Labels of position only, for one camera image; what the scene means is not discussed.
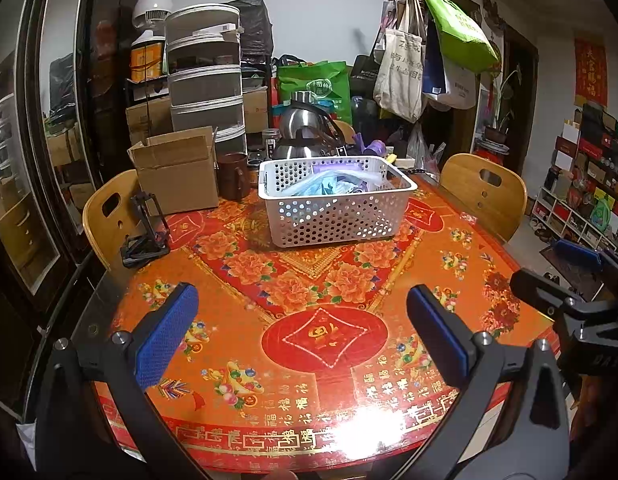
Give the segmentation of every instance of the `chair handle hole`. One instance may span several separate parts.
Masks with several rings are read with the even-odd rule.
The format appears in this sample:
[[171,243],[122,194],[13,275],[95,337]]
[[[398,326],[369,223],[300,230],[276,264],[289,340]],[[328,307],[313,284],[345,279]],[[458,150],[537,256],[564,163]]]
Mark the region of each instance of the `chair handle hole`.
[[120,204],[120,194],[113,193],[109,198],[105,200],[102,204],[102,214],[108,218],[113,211],[116,210],[116,207]]
[[480,178],[487,184],[495,187],[500,187],[502,179],[498,174],[491,173],[489,170],[480,170]]

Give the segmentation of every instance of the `stainless steel kettle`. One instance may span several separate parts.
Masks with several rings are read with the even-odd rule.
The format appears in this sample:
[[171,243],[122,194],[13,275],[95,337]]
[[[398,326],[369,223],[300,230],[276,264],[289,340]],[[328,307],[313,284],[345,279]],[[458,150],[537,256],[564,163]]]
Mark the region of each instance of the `stainless steel kettle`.
[[312,104],[311,92],[294,92],[291,105],[280,119],[282,139],[273,158],[309,158],[341,153],[345,140],[342,131],[321,108]]

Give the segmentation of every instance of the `blue gripper pad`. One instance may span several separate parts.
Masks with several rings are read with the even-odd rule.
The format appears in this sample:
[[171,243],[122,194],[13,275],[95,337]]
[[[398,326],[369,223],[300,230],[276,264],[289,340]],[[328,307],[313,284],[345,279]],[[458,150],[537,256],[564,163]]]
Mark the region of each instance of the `blue gripper pad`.
[[568,240],[558,240],[553,244],[555,253],[564,258],[569,263],[580,267],[585,267],[592,272],[602,271],[602,260],[600,255],[593,249],[569,242]]
[[180,283],[160,309],[148,313],[134,330],[140,345],[135,355],[135,379],[144,391],[160,382],[186,330],[198,314],[198,290]]
[[445,310],[426,285],[414,286],[407,294],[407,314],[444,382],[462,387],[476,360],[469,328]]

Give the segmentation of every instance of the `brown mug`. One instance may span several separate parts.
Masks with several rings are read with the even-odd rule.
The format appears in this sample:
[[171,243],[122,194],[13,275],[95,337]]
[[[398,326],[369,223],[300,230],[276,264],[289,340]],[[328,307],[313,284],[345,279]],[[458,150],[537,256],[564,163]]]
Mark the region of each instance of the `brown mug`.
[[249,194],[249,171],[244,153],[218,155],[218,190],[227,200],[242,200]]

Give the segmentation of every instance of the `glass tabletop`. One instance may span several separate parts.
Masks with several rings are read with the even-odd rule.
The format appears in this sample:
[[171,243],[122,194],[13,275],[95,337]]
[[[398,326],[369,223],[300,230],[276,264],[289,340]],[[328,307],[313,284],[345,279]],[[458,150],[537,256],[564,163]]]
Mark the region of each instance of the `glass tabletop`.
[[[469,208],[416,178],[389,240],[293,250],[270,244],[257,194],[173,215],[169,255],[143,269],[116,262],[73,334],[80,344],[132,330],[178,282],[200,309],[163,383],[148,395],[194,459],[224,472],[274,468],[354,476],[412,450],[457,391],[444,384],[406,316],[425,283],[474,331],[527,345],[550,323],[513,298],[515,261]],[[131,445],[106,388],[114,433]],[[497,390],[494,402],[502,400]]]

